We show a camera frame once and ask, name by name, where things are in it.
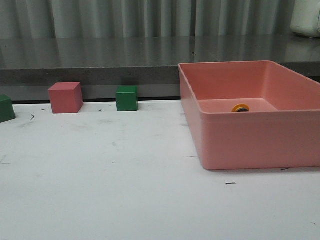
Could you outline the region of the green cube block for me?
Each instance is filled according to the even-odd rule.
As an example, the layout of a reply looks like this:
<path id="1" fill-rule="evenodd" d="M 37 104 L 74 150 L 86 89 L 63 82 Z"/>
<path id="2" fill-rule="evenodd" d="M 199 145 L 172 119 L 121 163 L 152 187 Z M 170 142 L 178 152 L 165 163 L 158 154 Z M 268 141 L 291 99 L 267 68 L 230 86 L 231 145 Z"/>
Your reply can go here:
<path id="1" fill-rule="evenodd" d="M 119 86 L 116 91 L 116 108 L 118 112 L 138 110 L 138 87 Z"/>

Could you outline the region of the grey curtain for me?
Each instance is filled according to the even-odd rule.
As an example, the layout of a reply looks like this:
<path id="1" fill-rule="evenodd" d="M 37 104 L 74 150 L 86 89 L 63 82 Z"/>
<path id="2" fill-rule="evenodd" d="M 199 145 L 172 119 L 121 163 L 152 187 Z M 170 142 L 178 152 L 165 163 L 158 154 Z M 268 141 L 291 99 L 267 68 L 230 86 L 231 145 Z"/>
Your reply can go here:
<path id="1" fill-rule="evenodd" d="M 290 32 L 293 0 L 3 0 L 0 37 L 153 38 Z"/>

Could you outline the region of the green block at left edge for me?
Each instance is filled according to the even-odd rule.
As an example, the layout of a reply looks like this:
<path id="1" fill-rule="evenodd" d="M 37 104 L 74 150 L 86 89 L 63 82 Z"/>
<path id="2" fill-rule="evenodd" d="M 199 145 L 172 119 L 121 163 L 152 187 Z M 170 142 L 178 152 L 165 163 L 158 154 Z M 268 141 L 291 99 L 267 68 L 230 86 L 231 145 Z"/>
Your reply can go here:
<path id="1" fill-rule="evenodd" d="M 0 95 L 0 123 L 16 118 L 12 100 L 5 94 Z"/>

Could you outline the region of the grey stone counter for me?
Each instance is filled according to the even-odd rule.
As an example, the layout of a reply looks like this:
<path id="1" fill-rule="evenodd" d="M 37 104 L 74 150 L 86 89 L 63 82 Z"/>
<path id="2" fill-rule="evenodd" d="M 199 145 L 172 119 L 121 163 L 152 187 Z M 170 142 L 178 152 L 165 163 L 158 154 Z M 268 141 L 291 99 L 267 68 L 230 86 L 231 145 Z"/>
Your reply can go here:
<path id="1" fill-rule="evenodd" d="M 79 82 L 86 102 L 111 101 L 120 85 L 137 86 L 140 100 L 177 100 L 180 63 L 261 60 L 320 79 L 319 39 L 292 34 L 3 39 L 0 92 L 47 103 L 55 83 Z"/>

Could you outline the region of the pink plastic bin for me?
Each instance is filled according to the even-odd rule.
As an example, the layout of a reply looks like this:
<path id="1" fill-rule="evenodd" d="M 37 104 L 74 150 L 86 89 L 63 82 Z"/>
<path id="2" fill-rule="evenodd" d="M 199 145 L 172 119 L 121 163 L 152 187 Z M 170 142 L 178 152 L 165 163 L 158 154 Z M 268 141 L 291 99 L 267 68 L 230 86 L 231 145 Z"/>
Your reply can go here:
<path id="1" fill-rule="evenodd" d="M 273 61 L 181 63 L 180 95 L 207 170 L 317 167 L 320 85 Z M 232 112 L 246 104 L 249 112 Z"/>

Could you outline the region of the pink cube block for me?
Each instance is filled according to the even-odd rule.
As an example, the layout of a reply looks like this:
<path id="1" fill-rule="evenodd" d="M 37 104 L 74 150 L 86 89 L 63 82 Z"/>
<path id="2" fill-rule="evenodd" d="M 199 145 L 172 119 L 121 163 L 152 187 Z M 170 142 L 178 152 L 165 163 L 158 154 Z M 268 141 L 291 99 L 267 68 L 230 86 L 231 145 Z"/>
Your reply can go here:
<path id="1" fill-rule="evenodd" d="M 78 113 L 84 105 L 80 82 L 58 82 L 48 89 L 53 114 Z"/>

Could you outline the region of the white appliance on counter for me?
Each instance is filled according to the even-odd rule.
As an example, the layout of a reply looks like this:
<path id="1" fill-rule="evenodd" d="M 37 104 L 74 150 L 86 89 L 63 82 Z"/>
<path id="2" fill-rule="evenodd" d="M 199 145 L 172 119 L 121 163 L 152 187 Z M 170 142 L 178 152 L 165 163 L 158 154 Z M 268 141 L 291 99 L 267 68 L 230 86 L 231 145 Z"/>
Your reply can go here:
<path id="1" fill-rule="evenodd" d="M 320 37 L 320 1 L 296 0 L 290 23 L 294 34 L 308 38 Z"/>

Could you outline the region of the yellow mushroom push button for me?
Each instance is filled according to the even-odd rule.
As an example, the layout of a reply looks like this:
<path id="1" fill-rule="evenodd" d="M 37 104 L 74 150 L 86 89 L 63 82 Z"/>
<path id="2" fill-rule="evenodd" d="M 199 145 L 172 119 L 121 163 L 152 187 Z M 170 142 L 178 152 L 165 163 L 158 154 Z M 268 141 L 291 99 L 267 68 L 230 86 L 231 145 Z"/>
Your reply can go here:
<path id="1" fill-rule="evenodd" d="M 240 103 L 240 104 L 237 104 L 235 105 L 232 110 L 231 110 L 233 113 L 236 113 L 236 112 L 249 112 L 250 111 L 250 107 L 246 104 L 243 104 L 243 103 Z"/>

